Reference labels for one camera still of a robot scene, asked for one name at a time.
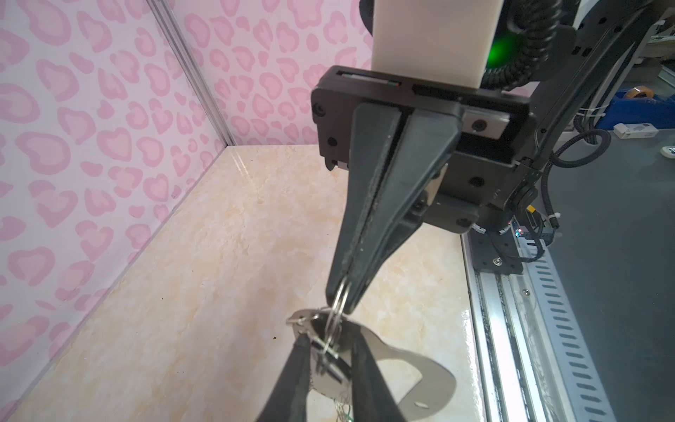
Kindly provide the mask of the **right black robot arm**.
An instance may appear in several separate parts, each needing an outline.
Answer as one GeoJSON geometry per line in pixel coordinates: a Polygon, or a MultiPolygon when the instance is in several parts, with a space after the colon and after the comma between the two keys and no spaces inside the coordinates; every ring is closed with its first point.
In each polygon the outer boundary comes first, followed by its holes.
{"type": "Polygon", "coordinates": [[[310,96],[326,167],[348,191],[326,301],[355,311],[423,224],[483,231],[480,272],[520,274],[502,239],[555,142],[655,19],[652,1],[362,1],[370,70],[335,65],[310,96]]]}

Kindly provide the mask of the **left corner aluminium post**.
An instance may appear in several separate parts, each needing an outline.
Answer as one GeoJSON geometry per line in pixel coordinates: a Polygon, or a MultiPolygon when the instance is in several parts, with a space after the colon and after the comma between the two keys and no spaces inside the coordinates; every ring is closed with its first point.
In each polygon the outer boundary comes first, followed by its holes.
{"type": "Polygon", "coordinates": [[[147,4],[218,137],[226,147],[234,146],[236,143],[218,107],[216,97],[209,88],[169,3],[165,0],[147,0],[147,4]]]}

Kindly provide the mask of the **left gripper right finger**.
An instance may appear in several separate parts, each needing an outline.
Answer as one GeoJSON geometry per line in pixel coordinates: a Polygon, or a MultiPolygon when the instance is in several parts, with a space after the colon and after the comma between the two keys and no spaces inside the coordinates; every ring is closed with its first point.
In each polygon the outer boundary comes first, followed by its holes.
{"type": "Polygon", "coordinates": [[[377,364],[377,358],[388,358],[390,347],[365,326],[349,323],[349,330],[353,420],[405,421],[377,364]]]}

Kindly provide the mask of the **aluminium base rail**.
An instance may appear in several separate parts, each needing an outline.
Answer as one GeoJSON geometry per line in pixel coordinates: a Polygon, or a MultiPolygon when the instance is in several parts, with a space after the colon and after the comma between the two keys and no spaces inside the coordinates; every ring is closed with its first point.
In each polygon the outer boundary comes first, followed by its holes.
{"type": "Polygon", "coordinates": [[[487,420],[615,420],[550,254],[503,260],[474,230],[462,251],[487,420]]]}

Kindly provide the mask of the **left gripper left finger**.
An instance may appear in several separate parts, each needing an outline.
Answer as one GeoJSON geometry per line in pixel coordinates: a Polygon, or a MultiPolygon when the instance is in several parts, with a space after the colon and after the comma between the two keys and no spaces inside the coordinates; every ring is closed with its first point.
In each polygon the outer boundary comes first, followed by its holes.
{"type": "Polygon", "coordinates": [[[285,366],[257,422],[305,422],[310,390],[311,340],[302,334],[295,341],[285,366]]]}

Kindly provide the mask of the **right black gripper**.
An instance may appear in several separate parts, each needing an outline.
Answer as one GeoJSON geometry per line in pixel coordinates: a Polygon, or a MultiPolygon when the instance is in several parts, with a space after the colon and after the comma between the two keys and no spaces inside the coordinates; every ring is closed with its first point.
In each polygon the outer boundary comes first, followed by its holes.
{"type": "Polygon", "coordinates": [[[422,223],[495,232],[512,219],[534,150],[527,98],[334,66],[310,103],[326,166],[349,171],[325,290],[350,286],[346,314],[422,223]]]}

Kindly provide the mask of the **blue tape dispenser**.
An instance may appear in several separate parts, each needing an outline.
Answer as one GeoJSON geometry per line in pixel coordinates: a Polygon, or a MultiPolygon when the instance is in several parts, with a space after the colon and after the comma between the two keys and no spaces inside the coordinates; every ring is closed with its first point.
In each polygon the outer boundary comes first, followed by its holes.
{"type": "Polygon", "coordinates": [[[596,128],[610,130],[616,124],[650,123],[657,129],[674,129],[674,96],[655,94],[653,98],[624,98],[628,90],[620,90],[595,124],[596,128]]]}

